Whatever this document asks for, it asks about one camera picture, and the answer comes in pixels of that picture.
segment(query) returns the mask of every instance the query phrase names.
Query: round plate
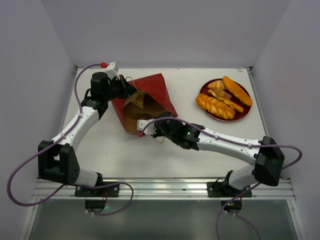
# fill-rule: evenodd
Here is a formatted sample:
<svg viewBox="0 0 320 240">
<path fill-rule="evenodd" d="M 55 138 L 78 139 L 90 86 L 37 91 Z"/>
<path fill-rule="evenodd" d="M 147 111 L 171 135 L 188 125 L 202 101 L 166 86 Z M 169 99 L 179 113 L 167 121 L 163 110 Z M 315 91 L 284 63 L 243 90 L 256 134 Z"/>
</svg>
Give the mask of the round plate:
<svg viewBox="0 0 320 240">
<path fill-rule="evenodd" d="M 200 90 L 200 93 L 214 98 L 214 96 L 212 96 L 212 94 L 210 94 L 208 92 L 209 88 L 207 86 L 208 86 L 208 84 L 213 83 L 213 82 L 218 81 L 218 80 L 222 80 L 222 78 L 217 78 L 217 79 L 213 79 L 213 80 L 208 81 L 206 84 L 203 85 L 203 87 Z M 248 91 L 243 86 L 241 86 L 239 83 L 237 83 L 237 84 L 246 92 L 246 94 L 249 95 Z M 222 117 L 213 115 L 212 113 L 208 112 L 207 110 L 204 110 L 204 112 L 206 114 L 208 114 L 210 117 L 212 117 L 213 119 L 216 119 L 216 120 L 219 120 L 219 121 L 222 121 L 222 122 L 229 122 L 230 123 L 230 122 L 236 122 L 236 121 L 239 121 L 240 119 L 243 119 L 249 113 L 249 111 L 251 109 L 251 106 L 244 105 L 242 102 L 240 102 L 240 100 L 238 98 L 236 98 L 228 90 L 225 90 L 225 92 L 231 95 L 231 99 L 230 100 L 232 102 L 234 102 L 235 104 L 238 104 L 239 106 L 241 106 L 243 108 L 243 112 L 235 111 L 234 118 L 230 119 L 230 120 L 227 120 L 227 119 L 224 119 Z"/>
</svg>

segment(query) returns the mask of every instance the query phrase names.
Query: gray wall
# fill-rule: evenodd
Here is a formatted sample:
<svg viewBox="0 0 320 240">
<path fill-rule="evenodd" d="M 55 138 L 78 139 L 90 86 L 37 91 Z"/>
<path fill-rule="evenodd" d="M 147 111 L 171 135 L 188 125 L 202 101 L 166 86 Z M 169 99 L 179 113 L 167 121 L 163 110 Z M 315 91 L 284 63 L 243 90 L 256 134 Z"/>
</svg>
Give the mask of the gray wall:
<svg viewBox="0 0 320 240">
<path fill-rule="evenodd" d="M 292 0 L 253 68 L 270 134 L 299 146 L 303 159 L 290 176 L 309 239 L 319 239 L 320 1 Z M 287 153 L 287 161 L 296 155 Z"/>
<path fill-rule="evenodd" d="M 248 67 L 290 0 L 42 0 L 76 65 Z"/>
<path fill-rule="evenodd" d="M 28 208 L 6 193 L 9 174 L 57 134 L 74 68 L 39 0 L 0 2 L 0 236 L 18 239 Z M 37 160 L 13 180 L 16 198 L 29 202 Z"/>
</svg>

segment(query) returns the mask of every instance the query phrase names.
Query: purple cable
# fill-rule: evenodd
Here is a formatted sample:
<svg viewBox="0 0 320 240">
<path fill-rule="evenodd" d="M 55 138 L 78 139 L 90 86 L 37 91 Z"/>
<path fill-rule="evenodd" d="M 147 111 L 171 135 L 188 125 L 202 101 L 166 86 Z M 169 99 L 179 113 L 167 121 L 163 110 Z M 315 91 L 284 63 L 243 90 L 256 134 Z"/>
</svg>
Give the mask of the purple cable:
<svg viewBox="0 0 320 240">
<path fill-rule="evenodd" d="M 214 134 L 206 132 L 203 129 L 200 129 L 199 127 L 197 127 L 196 125 L 193 125 L 192 123 L 190 123 L 188 121 L 185 121 L 185 120 L 182 120 L 182 119 L 179 119 L 179 118 L 176 118 L 176 117 L 161 117 L 161 118 L 154 119 L 154 120 L 148 122 L 148 124 L 141 130 L 141 133 L 143 133 L 147 129 L 147 127 L 150 126 L 151 124 L 156 123 L 156 122 L 160 122 L 160 121 L 167 121 L 167 120 L 174 120 L 174 121 L 179 121 L 179 122 L 185 123 L 186 125 L 189 125 L 189 126 L 195 128 L 196 130 L 200 131 L 201 133 L 203 133 L 203 134 L 205 134 L 205 135 L 207 135 L 209 137 L 216 138 L 216 136 Z M 223 137 L 220 137 L 220 136 L 217 137 L 217 140 L 221 140 L 221 141 L 224 141 L 226 143 L 235 144 L 235 145 L 242 146 L 242 147 L 248 147 L 248 144 L 237 142 L 237 141 L 233 141 L 233 140 L 226 139 L 226 138 L 223 138 Z M 291 163 L 285 165 L 284 167 L 282 167 L 282 169 L 286 169 L 286 168 L 296 164 L 302 158 L 302 151 L 299 148 L 297 148 L 296 146 L 292 146 L 292 145 L 280 145 L 280 144 L 260 145 L 260 144 L 258 144 L 258 145 L 252 145 L 251 147 L 252 148 L 288 148 L 288 149 L 294 149 L 294 150 L 298 151 L 299 156 L 296 158 L 296 160 L 294 160 Z M 249 189 L 247 189 L 246 191 L 243 191 L 239 195 L 237 195 L 237 196 L 233 197 L 232 199 L 230 199 L 229 201 L 227 201 L 220 208 L 220 210 L 219 210 L 219 212 L 218 212 L 218 214 L 216 216 L 216 220 L 215 220 L 215 232 L 216 232 L 216 236 L 217 236 L 218 240 L 221 240 L 221 237 L 220 237 L 220 234 L 219 234 L 219 219 L 220 219 L 221 213 L 223 212 L 224 208 L 227 206 L 227 204 L 233 202 L 237 198 L 240 198 L 241 196 L 243 196 L 245 193 L 251 191 L 252 189 L 255 189 L 260 184 L 261 183 L 259 182 L 259 183 L 255 184 L 254 186 L 250 187 Z M 252 228 L 255 230 L 255 232 L 257 233 L 258 239 L 261 240 L 261 236 L 260 236 L 257 228 L 249 220 L 247 220 L 243 216 L 240 216 L 240 215 L 237 215 L 237 214 L 235 216 L 237 216 L 238 218 L 240 218 L 240 219 L 244 220 L 245 222 L 247 222 L 248 224 L 250 224 L 252 226 Z"/>
<path fill-rule="evenodd" d="M 82 107 L 81 107 L 81 102 L 79 100 L 78 97 L 78 93 L 77 93 L 77 84 L 78 84 L 78 80 L 80 78 L 80 76 L 82 75 L 82 73 L 92 67 L 95 66 L 100 66 L 100 64 L 91 64 L 87 67 L 85 67 L 80 73 L 79 75 L 76 77 L 75 79 L 75 83 L 74 83 L 74 94 L 75 94 L 75 98 L 76 101 L 79 105 L 79 112 L 82 113 Z M 80 121 L 81 116 L 79 115 L 76 119 L 76 121 L 74 122 L 74 124 L 64 133 L 64 135 L 68 135 L 74 128 L 75 126 L 78 124 L 78 122 Z M 43 154 L 44 152 L 48 151 L 49 149 L 53 148 L 55 145 L 57 145 L 62 139 L 64 139 L 63 137 L 60 137 L 57 141 L 55 141 L 54 143 L 52 143 L 50 146 L 42 149 L 41 151 L 35 153 L 34 155 L 32 155 L 31 157 L 29 157 L 27 160 L 23 161 L 19 166 L 16 167 L 16 169 L 13 170 L 13 172 L 10 174 L 9 179 L 6 183 L 6 193 L 8 195 L 8 197 L 10 198 L 10 200 L 12 202 L 14 202 L 15 204 L 19 205 L 19 206 L 23 206 L 23 207 L 30 207 L 30 206 L 35 206 L 38 204 L 42 204 L 45 201 L 47 201 L 49 198 L 51 198 L 53 195 L 55 195 L 63 186 L 64 184 L 62 184 L 60 187 L 58 187 L 53 193 L 51 193 L 49 196 L 47 196 L 44 199 L 41 199 L 40 201 L 37 202 L 32 202 L 32 203 L 25 203 L 25 202 L 20 202 L 17 199 L 15 199 L 15 197 L 13 196 L 12 192 L 11 192 L 11 183 L 12 183 L 12 179 L 14 178 L 14 176 L 16 175 L 16 173 L 27 163 L 29 163 L 32 159 L 38 157 L 39 155 Z"/>
<path fill-rule="evenodd" d="M 121 212 L 122 210 L 126 209 L 132 203 L 132 198 L 134 197 L 134 189 L 130 184 L 128 184 L 124 181 L 118 181 L 118 182 L 111 183 L 108 185 L 103 185 L 103 186 L 82 186 L 83 188 L 87 188 L 87 189 L 104 189 L 104 188 L 112 187 L 112 186 L 119 185 L 119 184 L 127 185 L 131 189 L 131 197 L 130 197 L 129 201 L 123 207 L 119 208 L 116 211 L 108 212 L 108 213 L 96 212 L 96 213 L 94 213 L 94 215 L 109 216 L 109 215 L 117 214 L 117 213 Z"/>
</svg>

